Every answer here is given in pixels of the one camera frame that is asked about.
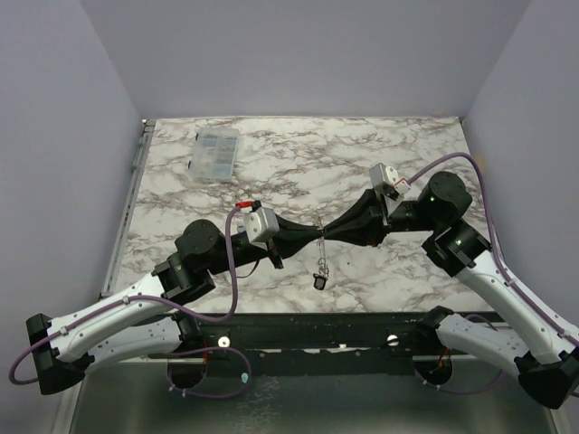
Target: clear plastic box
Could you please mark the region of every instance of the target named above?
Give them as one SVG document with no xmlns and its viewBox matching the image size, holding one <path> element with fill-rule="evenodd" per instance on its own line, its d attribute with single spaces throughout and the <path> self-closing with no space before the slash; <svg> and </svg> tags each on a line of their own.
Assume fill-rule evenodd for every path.
<svg viewBox="0 0 579 434">
<path fill-rule="evenodd" d="M 193 178 L 231 181 L 240 132 L 235 128 L 201 128 L 189 170 Z"/>
</svg>

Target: gray floor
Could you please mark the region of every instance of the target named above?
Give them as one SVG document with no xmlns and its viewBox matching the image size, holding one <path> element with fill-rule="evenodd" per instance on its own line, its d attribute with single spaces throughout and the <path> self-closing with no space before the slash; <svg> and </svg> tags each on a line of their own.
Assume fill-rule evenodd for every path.
<svg viewBox="0 0 579 434">
<path fill-rule="evenodd" d="M 428 389 L 414 377 L 261 377 L 242 397 L 208 401 L 169 392 L 165 372 L 165 363 L 118 363 L 92 374 L 82 386 L 71 432 L 556 432 L 549 411 L 511 380 L 493 392 L 465 397 Z M 494 375 L 496 370 L 484 363 L 463 361 L 451 382 L 468 389 Z M 206 384 L 205 389 L 231 390 L 238 384 L 223 379 Z"/>
</svg>

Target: white marble surface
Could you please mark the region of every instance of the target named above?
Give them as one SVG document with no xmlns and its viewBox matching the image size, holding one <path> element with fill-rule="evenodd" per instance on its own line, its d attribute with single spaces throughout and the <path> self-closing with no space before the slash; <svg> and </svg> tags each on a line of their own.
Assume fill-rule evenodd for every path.
<svg viewBox="0 0 579 434">
<path fill-rule="evenodd" d="M 200 127 L 235 127 L 242 133 L 230 184 L 200 184 L 187 163 Z M 182 118 L 158 120 L 129 228 L 117 281 L 125 288 L 176 250 L 185 226 L 206 218 L 223 228 L 235 202 L 260 199 L 293 222 L 327 224 L 370 187 L 368 169 L 383 162 L 413 175 L 453 151 L 467 151 L 456 118 Z M 474 197 L 466 218 L 486 234 L 476 177 L 466 161 L 443 167 L 456 171 Z M 407 198 L 415 197 L 427 177 Z M 276 270 L 264 260 L 240 281 L 239 312 L 424 311 L 437 305 L 455 310 L 488 309 L 482 299 L 448 278 L 426 258 L 426 233 L 386 237 L 378 248 L 327 241 L 330 280 L 312 287 L 317 270 L 315 243 Z M 251 266 L 241 268 L 246 274 Z M 214 277 L 217 288 L 192 306 L 225 312 L 231 304 L 229 275 Z"/>
</svg>

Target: black cable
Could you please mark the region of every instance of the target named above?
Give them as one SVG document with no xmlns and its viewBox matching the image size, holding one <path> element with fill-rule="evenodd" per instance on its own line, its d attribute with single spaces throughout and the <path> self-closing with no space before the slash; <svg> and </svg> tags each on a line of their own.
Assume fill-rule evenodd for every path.
<svg viewBox="0 0 579 434">
<path fill-rule="evenodd" d="M 250 274 L 248 274 L 247 276 L 238 276 L 237 278 L 248 278 L 250 275 L 253 274 L 253 271 L 255 271 L 255 270 L 257 269 L 257 266 L 258 266 L 258 265 L 260 265 L 260 260 L 259 260 L 259 259 L 257 259 L 257 260 L 255 261 L 255 265 L 253 266 L 252 271 L 250 271 Z"/>
</svg>

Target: robotic arm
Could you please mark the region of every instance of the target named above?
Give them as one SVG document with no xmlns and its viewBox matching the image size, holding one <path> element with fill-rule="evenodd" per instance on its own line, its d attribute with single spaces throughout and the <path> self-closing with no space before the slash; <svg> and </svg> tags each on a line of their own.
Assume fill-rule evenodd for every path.
<svg viewBox="0 0 579 434">
<path fill-rule="evenodd" d="M 207 220 L 192 222 L 176 239 L 177 252 L 129 288 L 68 316 L 29 318 L 26 325 L 41 393 L 67 389 L 108 363 L 142 354 L 170 354 L 183 345 L 202 347 L 195 343 L 201 336 L 198 323 L 159 315 L 177 308 L 206 322 L 231 318 L 237 304 L 235 267 L 268 258 L 281 269 L 283 259 L 322 236 L 377 246 L 391 232 L 430 231 L 422 245 L 428 258 L 481 295 L 517 335 L 493 331 L 436 307 L 416 325 L 426 346 L 443 345 L 475 355 L 517 377 L 539 403 L 561 406 L 579 385 L 579 329 L 512 273 L 509 281 L 504 279 L 501 270 L 506 265 L 497 263 L 501 259 L 493 255 L 491 243 L 462 220 L 472 198 L 461 179 L 439 172 L 417 200 L 405 201 L 410 186 L 395 169 L 377 165 L 370 176 L 374 188 L 364 191 L 323 230 L 289 222 L 259 202 L 239 203 L 228 216 L 225 235 Z M 233 215 L 249 207 L 252 210 L 243 215 L 246 231 L 232 236 Z M 183 307 L 215 288 L 210 273 L 228 268 L 234 284 L 228 314 L 202 316 Z M 14 369 L 13 382 L 26 383 L 14 378 Z"/>
</svg>

